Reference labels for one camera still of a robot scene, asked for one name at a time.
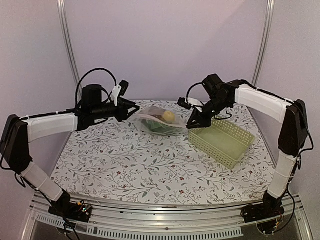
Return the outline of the yellow lemon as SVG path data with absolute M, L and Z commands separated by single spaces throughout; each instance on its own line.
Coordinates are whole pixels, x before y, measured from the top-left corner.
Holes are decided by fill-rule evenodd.
M 166 122 L 174 122 L 175 121 L 175 114 L 169 110 L 166 110 L 163 115 L 162 118 L 166 121 Z

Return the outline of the green white bok choy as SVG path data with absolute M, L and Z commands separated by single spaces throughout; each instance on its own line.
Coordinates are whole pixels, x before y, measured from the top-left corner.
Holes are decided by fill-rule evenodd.
M 141 123 L 153 134 L 166 135 L 173 133 L 176 129 L 164 123 L 143 119 Z

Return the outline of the clear zip top bag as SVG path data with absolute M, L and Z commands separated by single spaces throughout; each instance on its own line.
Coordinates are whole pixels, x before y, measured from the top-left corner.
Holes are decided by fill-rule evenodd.
M 170 111 L 161 107 L 156 107 L 156 106 L 151 106 L 151 107 L 147 107 L 144 108 L 142 110 L 140 110 L 136 115 L 135 115 L 135 120 L 141 124 L 141 128 L 145 131 L 148 132 L 150 134 L 155 134 L 155 135 L 161 135 L 161 136 L 168 136 L 168 135 L 175 135 L 178 134 L 184 130 L 187 129 L 185 122 L 183 121 L 183 119 L 181 118 L 180 115 L 177 115 L 174 113 L 175 115 L 175 121 L 173 122 L 167 122 L 165 121 L 163 118 L 162 119 L 157 119 L 155 117 L 153 117 L 153 115 L 163 115 L 163 113 L 165 111 Z M 175 131 L 173 133 L 170 134 L 156 134 L 156 133 L 151 133 L 149 130 L 146 129 L 146 127 L 142 124 L 142 120 L 151 120 L 151 121 L 155 121 L 155 122 L 159 122 L 159 123 L 163 123 L 165 125 L 168 125 L 170 127 L 174 127 Z

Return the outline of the brown potato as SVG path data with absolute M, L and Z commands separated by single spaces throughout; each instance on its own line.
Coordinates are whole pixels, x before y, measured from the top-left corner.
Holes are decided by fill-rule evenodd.
M 163 117 L 161 115 L 152 115 L 154 118 L 157 118 L 157 119 L 162 119 Z

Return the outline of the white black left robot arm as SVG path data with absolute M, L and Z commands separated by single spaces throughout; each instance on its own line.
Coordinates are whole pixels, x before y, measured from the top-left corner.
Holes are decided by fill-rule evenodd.
M 22 184 L 30 184 L 55 202 L 55 209 L 63 217 L 70 217 L 75 210 L 65 199 L 69 198 L 68 193 L 34 163 L 30 143 L 57 134 L 81 132 L 110 118 L 118 122 L 128 120 L 140 107 L 123 97 L 127 88 L 127 82 L 122 81 L 103 100 L 106 90 L 99 84 L 90 84 L 82 89 L 82 98 L 76 100 L 74 108 L 25 117 L 10 115 L 0 140 L 1 159 L 8 165 L 5 170 L 13 171 Z

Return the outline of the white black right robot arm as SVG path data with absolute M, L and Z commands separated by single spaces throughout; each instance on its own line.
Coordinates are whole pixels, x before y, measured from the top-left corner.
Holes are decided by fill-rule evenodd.
M 199 85 L 209 96 L 207 103 L 189 96 L 178 101 L 180 106 L 193 110 L 187 122 L 188 129 L 210 127 L 213 117 L 234 104 L 254 109 L 281 124 L 277 165 L 266 192 L 274 199 L 280 198 L 295 175 L 294 170 L 298 167 L 298 159 L 308 136 L 305 103 L 300 99 L 293 101 L 279 97 L 244 79 L 223 82 L 217 74 L 208 75 Z

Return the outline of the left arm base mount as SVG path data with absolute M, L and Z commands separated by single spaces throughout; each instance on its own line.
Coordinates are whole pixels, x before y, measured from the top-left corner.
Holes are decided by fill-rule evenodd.
M 58 217 L 64 217 L 68 220 L 88 223 L 92 214 L 92 205 L 83 200 L 71 202 L 70 199 L 59 199 L 52 201 L 48 212 Z

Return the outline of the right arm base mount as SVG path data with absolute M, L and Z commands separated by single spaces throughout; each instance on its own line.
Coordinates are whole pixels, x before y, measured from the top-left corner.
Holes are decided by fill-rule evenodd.
M 282 199 L 264 198 L 260 204 L 249 204 L 241 209 L 245 223 L 257 223 L 257 229 L 264 235 L 272 235 L 284 220 Z

